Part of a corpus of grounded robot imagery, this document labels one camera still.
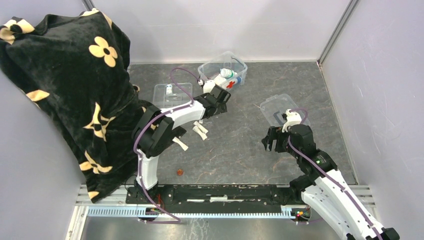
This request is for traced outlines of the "white gauze pad packet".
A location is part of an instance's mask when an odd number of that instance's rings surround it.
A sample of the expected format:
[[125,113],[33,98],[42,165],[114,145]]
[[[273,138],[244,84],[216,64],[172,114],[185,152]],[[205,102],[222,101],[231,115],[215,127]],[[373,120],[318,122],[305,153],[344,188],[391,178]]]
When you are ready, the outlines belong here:
[[218,74],[214,79],[213,79],[214,83],[217,86],[221,86],[223,83],[225,83],[227,81],[227,79],[225,77],[222,77],[220,74]]

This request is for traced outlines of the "blue white bandage roll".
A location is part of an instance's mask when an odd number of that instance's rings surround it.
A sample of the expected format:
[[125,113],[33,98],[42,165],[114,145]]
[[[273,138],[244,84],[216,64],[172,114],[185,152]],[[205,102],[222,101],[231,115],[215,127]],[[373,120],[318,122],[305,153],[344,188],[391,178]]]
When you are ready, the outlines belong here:
[[227,89],[231,89],[233,86],[239,84],[242,81],[242,79],[240,77],[234,78],[232,79],[232,81],[230,81],[227,85]]

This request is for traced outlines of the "clear first aid box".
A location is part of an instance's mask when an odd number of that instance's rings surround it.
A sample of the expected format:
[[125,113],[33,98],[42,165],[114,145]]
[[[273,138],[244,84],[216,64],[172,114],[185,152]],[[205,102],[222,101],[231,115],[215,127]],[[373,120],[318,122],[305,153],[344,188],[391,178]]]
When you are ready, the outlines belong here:
[[200,86],[204,93],[213,87],[226,91],[234,90],[245,84],[248,66],[234,53],[226,51],[197,68]]

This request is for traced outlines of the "clear compartment tray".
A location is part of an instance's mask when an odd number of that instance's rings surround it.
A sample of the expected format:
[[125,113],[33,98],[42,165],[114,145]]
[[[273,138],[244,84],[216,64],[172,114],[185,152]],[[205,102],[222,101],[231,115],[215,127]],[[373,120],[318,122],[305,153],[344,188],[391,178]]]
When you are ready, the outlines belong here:
[[[166,85],[168,84],[173,85],[172,95],[166,95]],[[179,105],[187,104],[191,101],[191,98],[185,93],[186,91],[190,95],[193,94],[193,85],[191,83],[178,83],[183,90],[174,83],[168,84],[157,84],[154,87],[152,103],[156,107],[160,109],[174,108]]]

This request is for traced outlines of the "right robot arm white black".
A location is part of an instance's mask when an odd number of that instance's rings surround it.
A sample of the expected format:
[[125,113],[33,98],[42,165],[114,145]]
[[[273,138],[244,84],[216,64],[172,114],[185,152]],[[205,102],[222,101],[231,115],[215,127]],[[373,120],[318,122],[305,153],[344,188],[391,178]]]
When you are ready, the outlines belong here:
[[266,151],[288,153],[296,159],[304,174],[289,183],[289,199],[310,206],[340,239],[400,239],[393,227],[384,227],[353,193],[333,159],[316,147],[308,125],[296,124],[287,130],[271,126],[261,142]]

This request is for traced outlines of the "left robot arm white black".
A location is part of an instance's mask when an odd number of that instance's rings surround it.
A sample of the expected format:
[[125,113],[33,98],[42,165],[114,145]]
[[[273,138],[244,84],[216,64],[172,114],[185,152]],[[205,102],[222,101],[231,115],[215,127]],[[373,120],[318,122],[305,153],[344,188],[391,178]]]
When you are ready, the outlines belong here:
[[227,90],[215,85],[187,103],[171,108],[159,109],[155,105],[146,108],[132,132],[133,151],[138,157],[136,182],[140,200],[145,204],[156,200],[159,157],[174,143],[173,139],[186,133],[181,126],[227,112],[230,97]]

